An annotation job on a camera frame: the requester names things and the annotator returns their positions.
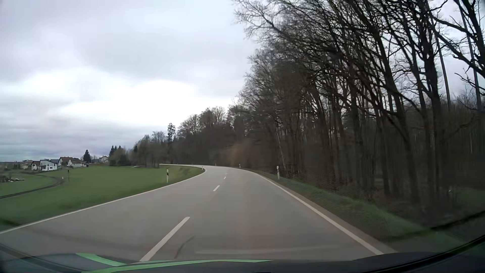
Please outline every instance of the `cloud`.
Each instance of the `cloud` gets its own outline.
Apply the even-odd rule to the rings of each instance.
[[[102,155],[227,106],[256,48],[226,0],[4,0],[0,160]]]

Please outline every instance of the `house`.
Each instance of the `house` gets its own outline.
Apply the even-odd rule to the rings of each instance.
[[[85,167],[86,165],[84,162],[82,162],[80,159],[77,158],[71,158],[69,162],[67,163],[68,166],[72,166],[73,168],[77,167]]]
[[[40,166],[43,171],[55,171],[57,170],[58,164],[56,161],[51,161],[50,159],[42,159],[40,160]]]
[[[41,165],[40,165],[40,161],[32,161],[32,165],[31,165],[31,169],[33,171],[40,171],[41,170]]]
[[[24,160],[22,161],[22,163],[20,164],[20,168],[26,170],[28,168],[32,168],[32,160]]]
[[[108,157],[103,155],[102,157],[99,158],[100,163],[108,162]]]
[[[57,160],[57,164],[59,164],[59,166],[67,166],[70,159],[72,159],[72,157],[69,157],[69,156],[61,156]]]

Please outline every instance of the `green stripe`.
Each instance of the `green stripe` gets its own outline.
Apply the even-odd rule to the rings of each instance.
[[[163,263],[163,262],[169,262],[171,260],[159,260],[159,261],[144,261],[144,262],[136,262],[132,264],[139,264],[139,263]]]
[[[175,266],[175,265],[186,265],[186,264],[196,264],[196,263],[210,263],[210,262],[243,262],[243,263],[257,263],[257,262],[268,262],[270,260],[198,260],[198,261],[183,261],[183,262],[172,262],[172,263],[159,263],[159,264],[140,264],[140,265],[131,265],[131,266],[122,266],[122,267],[110,267],[105,269],[99,269],[90,271],[89,273],[113,273],[113,272],[122,272],[122,271],[129,271],[129,270],[138,270],[138,269],[149,269],[149,268],[157,268],[157,267],[166,267],[166,266]]]
[[[104,263],[104,264],[111,265],[111,266],[126,265],[126,263],[120,263],[120,262],[117,262],[117,261],[113,261],[113,260],[110,260],[110,259],[99,257],[96,254],[89,254],[89,253],[76,253],[76,254],[81,256],[81,257],[84,257],[86,259],[90,259],[92,261],[95,261],[95,262],[98,262],[98,263]]]

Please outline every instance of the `curved road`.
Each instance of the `curved road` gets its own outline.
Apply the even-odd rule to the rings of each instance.
[[[31,255],[132,260],[349,260],[380,252],[258,174],[204,168],[176,184],[0,232],[0,243]]]

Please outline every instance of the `grass verge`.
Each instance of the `grass verge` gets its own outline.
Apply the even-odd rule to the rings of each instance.
[[[0,183],[0,196],[46,187],[57,183],[56,180],[51,177],[24,174],[19,172],[13,172],[12,178],[25,180]]]
[[[465,243],[432,231],[362,200],[334,194],[312,185],[263,171],[253,171],[294,190],[364,233],[400,252],[442,252]]]
[[[91,166],[70,169],[69,176],[67,170],[42,173],[64,177],[65,182],[57,187],[0,199],[0,230],[160,188],[202,172],[200,168],[185,166],[158,169]]]

